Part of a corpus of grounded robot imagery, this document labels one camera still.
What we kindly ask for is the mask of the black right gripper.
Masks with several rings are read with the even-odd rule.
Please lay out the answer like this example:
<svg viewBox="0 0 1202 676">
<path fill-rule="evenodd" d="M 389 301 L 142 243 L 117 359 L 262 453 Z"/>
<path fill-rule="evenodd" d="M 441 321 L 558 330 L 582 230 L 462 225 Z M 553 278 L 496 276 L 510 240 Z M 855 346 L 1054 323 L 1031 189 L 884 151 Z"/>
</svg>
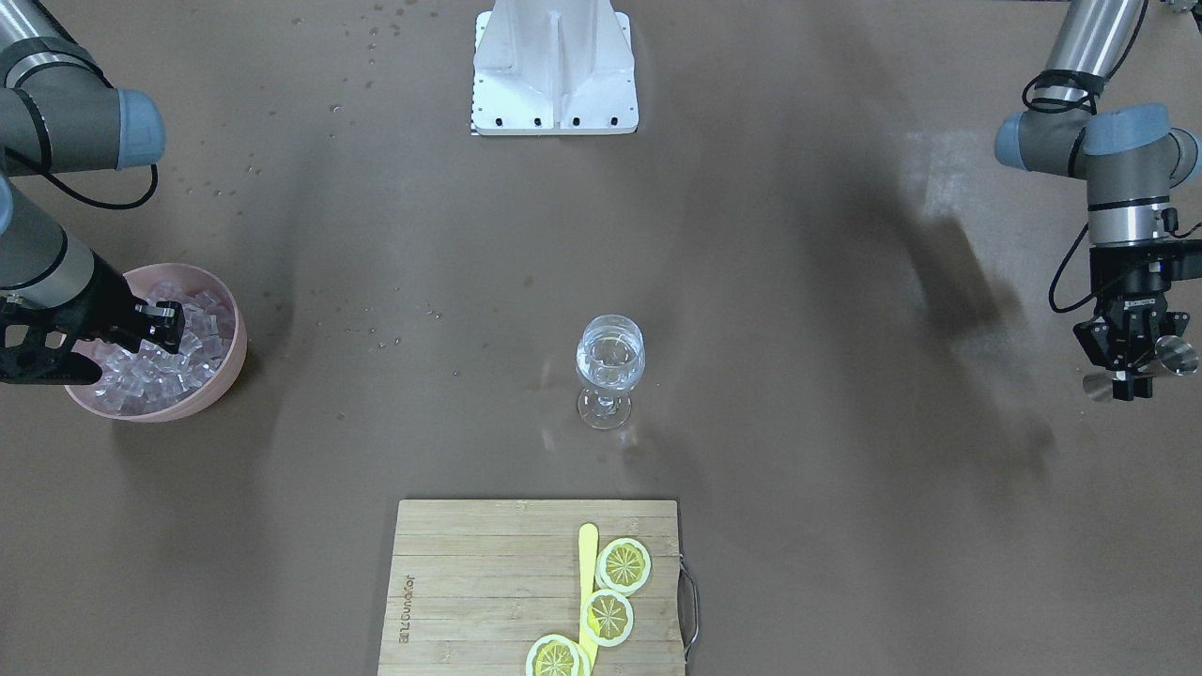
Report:
<svg viewBox="0 0 1202 676">
<path fill-rule="evenodd" d="M 139 352 L 159 349 L 180 354 L 186 318 L 180 302 L 159 300 L 142 303 L 126 278 L 103 257 L 93 255 L 93 274 L 85 290 L 69 304 L 69 337 L 73 340 L 103 340 Z M 150 326 L 142 330 L 142 318 Z"/>
</svg>

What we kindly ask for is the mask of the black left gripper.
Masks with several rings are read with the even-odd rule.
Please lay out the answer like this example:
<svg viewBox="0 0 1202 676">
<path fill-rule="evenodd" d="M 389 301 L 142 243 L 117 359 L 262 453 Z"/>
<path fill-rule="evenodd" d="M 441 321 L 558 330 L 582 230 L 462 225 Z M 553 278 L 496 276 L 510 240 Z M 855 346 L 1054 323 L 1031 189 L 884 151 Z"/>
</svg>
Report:
<svg viewBox="0 0 1202 676">
<path fill-rule="evenodd" d="M 1101 370 L 1082 376 L 1091 401 L 1126 401 L 1126 355 L 1143 352 L 1133 364 L 1133 398 L 1150 399 L 1158 376 L 1190 376 L 1191 344 L 1184 339 L 1191 318 L 1171 312 L 1166 295 L 1095 293 L 1093 319 L 1073 326 L 1085 358 Z"/>
</svg>

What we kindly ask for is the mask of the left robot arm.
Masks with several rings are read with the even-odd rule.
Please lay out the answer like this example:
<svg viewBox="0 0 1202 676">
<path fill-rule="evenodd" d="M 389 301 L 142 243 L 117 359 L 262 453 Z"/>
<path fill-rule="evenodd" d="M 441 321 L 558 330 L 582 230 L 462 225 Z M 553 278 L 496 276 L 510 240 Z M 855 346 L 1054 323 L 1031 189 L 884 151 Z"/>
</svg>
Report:
<svg viewBox="0 0 1202 676">
<path fill-rule="evenodd" d="M 1085 183 L 1091 309 L 1073 334 L 1096 372 L 1093 398 L 1148 399 L 1159 376 L 1189 376 L 1200 358 L 1172 312 L 1176 281 L 1196 281 L 1198 229 L 1182 229 L 1171 192 L 1200 174 L 1200 137 L 1176 128 L 1164 103 L 1103 111 L 1100 97 L 1126 61 L 1147 1 L 1072 1 L 1045 69 L 1027 82 L 1025 107 L 996 130 L 1001 165 Z"/>
</svg>

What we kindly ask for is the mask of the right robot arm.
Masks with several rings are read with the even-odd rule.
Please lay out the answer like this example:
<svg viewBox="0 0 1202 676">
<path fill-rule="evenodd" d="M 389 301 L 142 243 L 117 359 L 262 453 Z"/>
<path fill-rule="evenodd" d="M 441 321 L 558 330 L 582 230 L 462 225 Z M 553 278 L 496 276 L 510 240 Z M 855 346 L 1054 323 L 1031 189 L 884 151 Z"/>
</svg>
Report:
<svg viewBox="0 0 1202 676">
<path fill-rule="evenodd" d="M 148 95 L 117 88 L 95 57 L 38 1 L 2 4 L 2 363 L 47 370 L 77 340 L 175 354 L 175 302 L 133 295 L 97 253 L 20 192 L 38 177 L 94 208 L 117 202 L 70 188 L 66 173 L 155 170 L 166 149 L 162 113 Z"/>
</svg>

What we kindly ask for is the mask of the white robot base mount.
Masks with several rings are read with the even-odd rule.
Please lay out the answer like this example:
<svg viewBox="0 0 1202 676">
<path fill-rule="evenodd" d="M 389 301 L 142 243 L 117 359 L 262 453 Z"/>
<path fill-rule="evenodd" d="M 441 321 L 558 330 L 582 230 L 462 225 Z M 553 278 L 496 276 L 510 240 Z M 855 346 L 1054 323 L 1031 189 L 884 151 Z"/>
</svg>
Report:
<svg viewBox="0 0 1202 676">
<path fill-rule="evenodd" d="M 590 136 L 639 128 L 633 31 L 609 1 L 496 1 L 474 31 L 470 130 Z"/>
</svg>

